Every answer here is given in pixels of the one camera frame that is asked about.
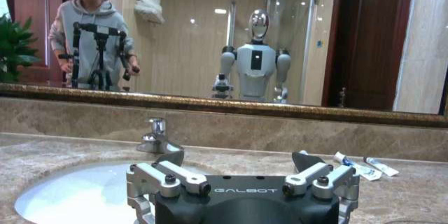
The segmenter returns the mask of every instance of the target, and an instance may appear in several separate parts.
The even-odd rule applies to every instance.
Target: towel
[[[6,15],[6,18],[9,19],[9,8],[8,8],[8,2],[6,0],[0,0],[0,17]]]
[[[134,4],[134,11],[141,15],[148,22],[162,24],[165,22],[161,16],[160,0],[137,0]]]

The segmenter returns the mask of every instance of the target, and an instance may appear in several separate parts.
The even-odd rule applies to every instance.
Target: man's hand
[[[132,55],[128,59],[128,62],[129,62],[129,74],[132,76],[137,76],[138,73],[140,73],[140,66],[138,66],[138,61],[137,61],[137,57],[136,55]]]
[[[65,72],[65,73],[72,73],[73,72],[73,63],[72,62],[65,62],[61,64],[61,70]]]

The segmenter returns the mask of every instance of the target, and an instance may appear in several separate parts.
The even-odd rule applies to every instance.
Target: gray hoodie
[[[57,10],[57,16],[50,26],[49,42],[52,50],[65,50],[68,54],[73,54],[73,23],[93,23],[124,31],[128,35],[128,26],[122,16],[117,13],[109,0],[102,0],[101,6],[94,12],[88,12],[80,4],[80,0],[66,1]],[[133,48],[133,40],[128,36],[125,39],[124,52],[128,53]],[[80,88],[86,87],[90,73],[98,67],[98,53],[96,49],[96,41],[93,33],[81,31],[78,42],[78,83]],[[121,62],[118,59],[118,37],[109,36],[105,52],[104,67],[110,73],[112,84],[116,86],[120,80]]]

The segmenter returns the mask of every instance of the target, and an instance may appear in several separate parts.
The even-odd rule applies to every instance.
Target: wooden door
[[[324,105],[337,106],[346,88],[346,107],[392,109],[409,6],[410,0],[340,0]]]
[[[42,84],[62,79],[57,61],[52,55],[48,33],[56,12],[62,0],[13,0],[14,21],[24,23],[30,17],[30,31],[37,41],[30,45],[38,50],[36,56],[40,62],[21,69],[20,81]]]

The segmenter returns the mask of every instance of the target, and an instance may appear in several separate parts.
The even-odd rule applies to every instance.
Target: sink
[[[142,162],[81,165],[54,173],[18,197],[17,213],[37,224],[134,223],[125,191],[125,172],[132,163]],[[193,166],[184,168],[208,174]]]

